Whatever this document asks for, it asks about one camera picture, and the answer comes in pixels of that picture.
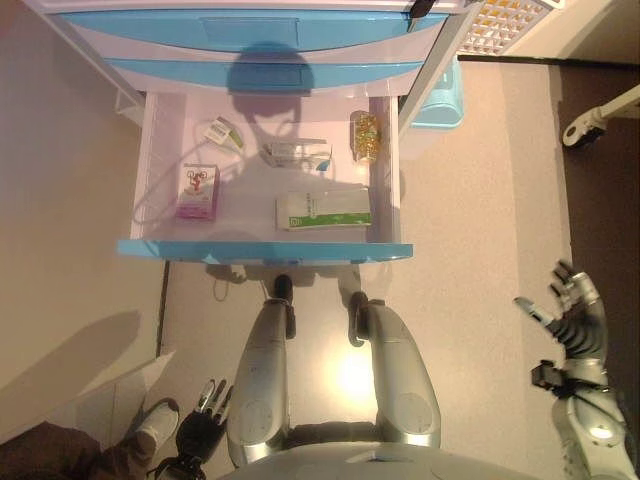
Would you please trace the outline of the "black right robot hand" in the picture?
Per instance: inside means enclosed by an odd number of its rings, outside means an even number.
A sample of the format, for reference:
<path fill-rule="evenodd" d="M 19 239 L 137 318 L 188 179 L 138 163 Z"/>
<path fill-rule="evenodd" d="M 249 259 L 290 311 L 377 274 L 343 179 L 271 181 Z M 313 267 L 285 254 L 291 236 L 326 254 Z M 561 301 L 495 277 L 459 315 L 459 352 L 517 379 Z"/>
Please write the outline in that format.
<path fill-rule="evenodd" d="M 562 312 L 556 317 L 533 300 L 518 296 L 514 304 L 547 330 L 564 347 L 566 359 L 605 362 L 608 348 L 606 312 L 591 277 L 565 260 L 558 260 L 549 285 Z"/>

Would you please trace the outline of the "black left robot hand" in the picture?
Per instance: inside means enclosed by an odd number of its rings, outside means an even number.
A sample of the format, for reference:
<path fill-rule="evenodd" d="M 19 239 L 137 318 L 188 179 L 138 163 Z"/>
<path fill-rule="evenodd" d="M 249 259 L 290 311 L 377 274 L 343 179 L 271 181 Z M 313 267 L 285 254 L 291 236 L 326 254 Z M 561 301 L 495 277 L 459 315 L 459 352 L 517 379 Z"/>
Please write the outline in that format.
<path fill-rule="evenodd" d="M 212 457 L 226 432 L 233 388 L 226 379 L 205 384 L 194 409 L 178 428 L 176 446 L 181 456 L 202 463 Z"/>

